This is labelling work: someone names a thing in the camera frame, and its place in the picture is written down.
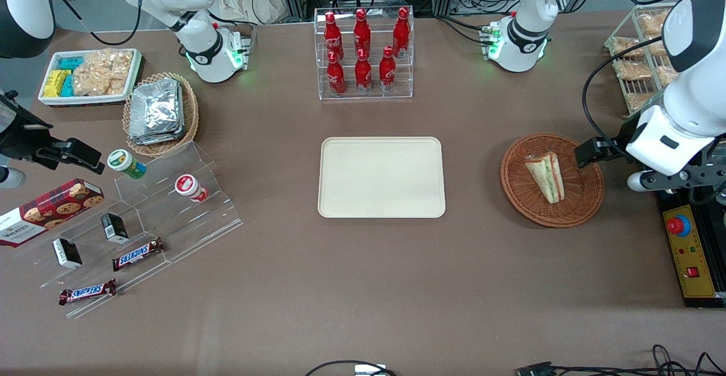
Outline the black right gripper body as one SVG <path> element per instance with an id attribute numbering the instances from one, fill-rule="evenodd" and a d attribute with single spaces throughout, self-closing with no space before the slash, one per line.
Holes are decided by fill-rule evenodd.
<path id="1" fill-rule="evenodd" d="M 33 159 L 41 149 L 55 142 L 52 125 L 16 102 L 18 92 L 2 92 L 2 155 L 11 159 Z"/>

